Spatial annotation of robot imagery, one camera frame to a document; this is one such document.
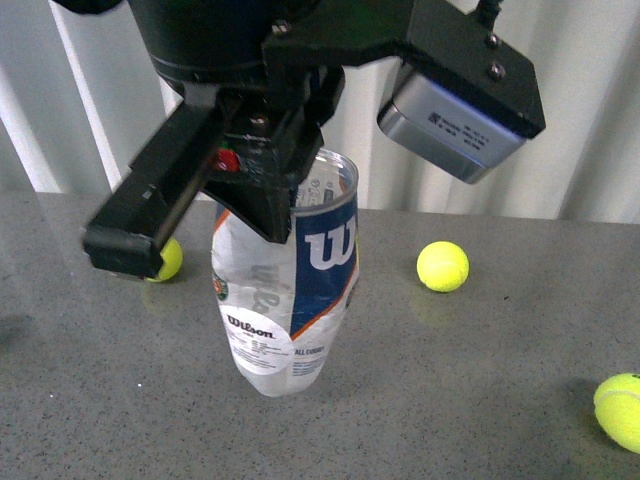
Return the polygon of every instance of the tennis ball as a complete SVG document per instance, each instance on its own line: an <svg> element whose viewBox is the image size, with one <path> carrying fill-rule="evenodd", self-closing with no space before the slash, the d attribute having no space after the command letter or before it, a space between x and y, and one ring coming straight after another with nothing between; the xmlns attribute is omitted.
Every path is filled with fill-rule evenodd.
<svg viewBox="0 0 640 480"><path fill-rule="evenodd" d="M469 259L458 245L434 242L418 256L418 277L431 290L452 292L469 276Z"/></svg>
<svg viewBox="0 0 640 480"><path fill-rule="evenodd" d="M621 447L640 453L640 374L609 378L596 390L593 403L607 435Z"/></svg>
<svg viewBox="0 0 640 480"><path fill-rule="evenodd" d="M147 278L146 280L148 282L160 283L169 280L178 273L178 270L180 270L182 266L182 248L180 248L180 244L173 237L166 243L160 252L160 256L164 262L162 268L156 278Z"/></svg>

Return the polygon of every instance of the black cylinder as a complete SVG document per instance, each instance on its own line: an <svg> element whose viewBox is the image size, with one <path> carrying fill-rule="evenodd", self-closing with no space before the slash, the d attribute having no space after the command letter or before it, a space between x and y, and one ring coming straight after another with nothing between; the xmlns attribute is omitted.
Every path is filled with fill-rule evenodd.
<svg viewBox="0 0 640 480"><path fill-rule="evenodd" d="M129 0L158 73L170 83L264 86L260 45L279 18L317 0Z"/></svg>

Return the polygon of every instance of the red button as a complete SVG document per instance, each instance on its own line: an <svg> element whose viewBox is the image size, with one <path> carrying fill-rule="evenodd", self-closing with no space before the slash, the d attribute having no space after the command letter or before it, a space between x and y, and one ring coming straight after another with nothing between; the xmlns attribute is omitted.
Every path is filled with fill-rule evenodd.
<svg viewBox="0 0 640 480"><path fill-rule="evenodd" d="M218 156L213 166L216 170L223 170L225 172L237 172L240 170L240 161L238 155L233 150L221 148L218 150Z"/></svg>

